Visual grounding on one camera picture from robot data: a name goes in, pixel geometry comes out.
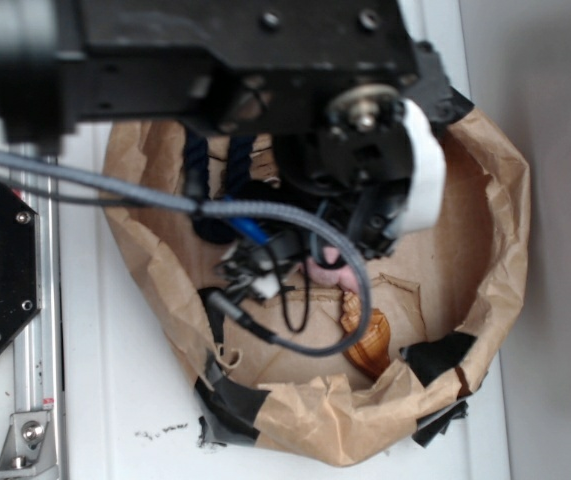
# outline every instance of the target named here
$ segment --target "crumpled paper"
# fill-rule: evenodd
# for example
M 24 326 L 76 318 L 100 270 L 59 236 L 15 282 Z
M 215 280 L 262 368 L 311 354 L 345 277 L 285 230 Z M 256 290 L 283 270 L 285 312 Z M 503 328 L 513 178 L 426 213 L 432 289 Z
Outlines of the crumpled paper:
M 180 194 L 185 132 L 174 122 L 115 126 L 104 173 Z M 210 191 L 222 195 L 229 140 L 210 141 Z M 437 225 L 401 239 L 396 253 L 368 265 L 373 305 L 392 331 L 391 366 L 372 383 L 343 356 L 312 359 L 267 345 L 225 322 L 230 379 L 270 394 L 259 411 L 257 446 L 338 466 L 388 448 L 417 429 L 417 419 L 476 391 L 523 305 L 530 222 L 530 177 L 523 157 L 479 110 L 442 140 L 447 182 Z M 251 175 L 277 177 L 268 136 L 255 144 Z M 110 208 L 106 216 L 123 259 L 163 325 L 188 378 L 203 376 L 218 352 L 197 290 L 222 286 L 212 267 L 227 247 L 202 242 L 188 218 L 156 209 Z M 302 280 L 290 294 L 292 318 L 304 307 Z M 309 327 L 296 336 L 329 345 L 343 331 L 341 292 L 313 288 Z M 280 300 L 246 302 L 256 319 L 286 337 Z M 461 362 L 424 387 L 399 355 L 453 330 L 477 337 Z

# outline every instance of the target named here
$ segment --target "brown paper bag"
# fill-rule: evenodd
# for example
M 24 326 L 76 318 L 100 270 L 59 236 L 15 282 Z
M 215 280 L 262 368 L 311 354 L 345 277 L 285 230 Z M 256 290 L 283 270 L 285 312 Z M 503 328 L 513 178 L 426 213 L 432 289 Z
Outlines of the brown paper bag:
M 105 173 L 179 194 L 184 143 L 185 131 L 174 122 L 118 125 Z M 227 144 L 210 141 L 210 191 L 219 194 Z M 269 147 L 269 137 L 258 138 L 253 178 L 277 175 Z M 416 432 L 480 387 L 523 304 L 529 169 L 478 110 L 449 128 L 443 147 L 448 172 L 438 224 L 404 237 L 393 257 L 368 266 L 373 305 L 392 331 L 392 364 L 375 384 L 341 355 L 303 357 L 232 322 L 224 324 L 220 355 L 197 291 L 223 286 L 212 267 L 227 247 L 202 242 L 179 214 L 106 211 L 125 263 L 194 382 L 219 441 L 351 465 Z M 314 288 L 311 294 L 309 327 L 295 340 L 329 345 L 343 335 L 337 323 L 341 293 Z M 303 292 L 291 299 L 292 315 L 300 318 Z M 278 299 L 244 307 L 293 338 Z

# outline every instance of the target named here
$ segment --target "orange object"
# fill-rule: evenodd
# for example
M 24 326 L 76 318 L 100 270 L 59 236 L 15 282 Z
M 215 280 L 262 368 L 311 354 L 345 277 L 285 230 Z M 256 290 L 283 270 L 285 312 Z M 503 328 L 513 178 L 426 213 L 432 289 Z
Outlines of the orange object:
M 358 327 L 361 315 L 361 301 L 353 292 L 343 295 L 343 315 L 341 325 L 347 333 Z M 379 309 L 372 310 L 372 317 L 363 338 L 348 348 L 344 355 L 361 372 L 372 380 L 378 377 L 390 366 L 389 342 L 391 329 L 387 318 Z

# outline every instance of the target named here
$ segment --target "black cable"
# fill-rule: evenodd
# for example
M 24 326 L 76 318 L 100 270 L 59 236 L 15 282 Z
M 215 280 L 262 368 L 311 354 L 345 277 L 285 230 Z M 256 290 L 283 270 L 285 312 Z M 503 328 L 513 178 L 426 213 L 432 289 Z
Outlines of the black cable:
M 325 199 L 321 202 L 318 210 L 316 211 L 316 216 L 320 219 L 323 219 L 323 215 L 327 211 L 327 206 L 329 205 L 329 200 Z M 309 250 L 312 260 L 324 270 L 338 270 L 345 266 L 345 260 L 343 257 L 339 256 L 333 263 L 330 263 L 325 257 L 325 252 L 323 251 L 323 247 L 327 245 L 321 245 L 321 240 L 318 238 L 314 232 L 310 232 L 309 234 Z
M 323 238 L 329 245 L 337 248 L 345 262 L 352 268 L 361 297 L 360 322 L 356 330 L 327 347 L 307 347 L 282 337 L 275 337 L 271 339 L 271 342 L 303 355 L 325 357 L 341 353 L 355 345 L 367 331 L 372 312 L 371 289 L 367 268 L 361 254 L 345 235 L 305 210 L 292 205 L 265 201 L 237 200 L 198 203 L 190 198 L 164 193 L 117 178 L 77 168 L 47 164 L 33 158 L 2 151 L 0 151 L 0 166 L 92 187 L 117 194 L 138 204 L 160 207 L 188 215 L 198 212 L 205 217 L 212 218 L 262 218 L 297 225 L 303 230 L 309 230 Z
M 69 203 L 72 205 L 89 206 L 89 207 L 101 207 L 101 208 L 111 208 L 111 207 L 139 207 L 145 208 L 146 205 L 136 204 L 129 200 L 118 199 L 118 198 L 98 198 L 98 197 L 78 197 L 72 195 L 64 195 L 56 192 L 50 192 L 48 190 L 43 190 L 38 187 L 33 187 L 31 185 L 26 185 L 23 182 L 13 180 L 7 177 L 0 176 L 0 183 L 6 185 L 10 188 L 16 188 L 18 190 L 32 193 L 37 197 L 49 198 L 55 202 Z
M 276 258 L 276 253 L 274 252 L 274 249 L 268 244 L 266 243 L 265 245 L 263 245 L 263 250 L 265 250 L 265 252 L 267 253 L 267 255 L 270 258 L 270 261 L 272 262 L 272 266 L 273 266 L 273 270 L 276 274 L 276 280 L 278 282 L 278 293 L 279 296 L 281 298 L 281 310 L 283 313 L 283 318 L 285 320 L 285 325 L 287 326 L 287 329 L 292 332 L 292 333 L 301 333 L 305 330 L 305 328 L 307 328 L 307 323 L 308 323 L 308 319 L 309 319 L 309 304 L 310 304 L 310 296 L 309 296 L 309 287 L 310 287 L 310 283 L 309 283 L 309 275 L 307 273 L 307 265 L 305 264 L 305 250 L 304 250 L 304 245 L 303 245 L 303 241 L 300 235 L 300 232 L 297 232 L 297 237 L 299 240 L 299 245 L 301 247 L 301 256 L 303 258 L 303 275 L 305 278 L 305 310 L 303 312 L 303 320 L 301 321 L 301 324 L 298 327 L 294 327 L 291 317 L 289 315 L 289 309 L 288 309 L 288 302 L 287 302 L 287 292 L 285 290 L 285 285 L 283 284 L 283 281 L 281 279 L 281 276 L 278 273 L 278 259 Z

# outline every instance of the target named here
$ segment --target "bolt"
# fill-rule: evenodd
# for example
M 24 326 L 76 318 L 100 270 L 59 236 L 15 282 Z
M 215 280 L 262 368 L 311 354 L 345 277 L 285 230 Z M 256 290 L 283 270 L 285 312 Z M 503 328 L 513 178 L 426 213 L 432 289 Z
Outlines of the bolt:
M 22 470 L 28 466 L 29 464 L 27 463 L 27 457 L 25 455 L 18 455 L 10 461 L 10 467 L 12 470 Z
M 385 225 L 385 220 L 383 220 L 380 216 L 374 215 L 372 218 L 369 219 L 369 225 L 376 230 L 380 230 Z
M 45 428 L 38 422 L 30 421 L 23 425 L 21 429 L 23 438 L 28 443 L 38 443 L 45 435 Z
M 281 18 L 276 12 L 267 11 L 261 16 L 261 25 L 267 30 L 274 32 L 280 28 Z
M 358 21 L 368 32 L 373 32 L 378 29 L 381 25 L 381 18 L 378 16 L 374 10 L 370 10 L 366 8 L 365 10 L 361 10 L 361 13 L 358 14 Z
M 376 103 L 370 100 L 362 100 L 350 108 L 350 123 L 361 133 L 371 132 L 376 128 L 376 116 L 379 110 Z
M 250 90 L 258 90 L 265 86 L 265 77 L 262 77 L 261 75 L 249 75 L 243 78 L 243 85 Z
M 218 129 L 223 132 L 223 133 L 233 133 L 234 131 L 236 131 L 238 129 L 238 124 L 231 122 L 231 121 L 227 121 L 227 122 L 223 122 L 218 126 Z
M 356 130 L 361 133 L 371 132 L 376 128 L 376 117 L 371 113 L 360 115 L 355 122 Z
M 21 225 L 27 225 L 32 221 L 32 214 L 29 212 L 19 212 L 16 214 L 16 221 Z

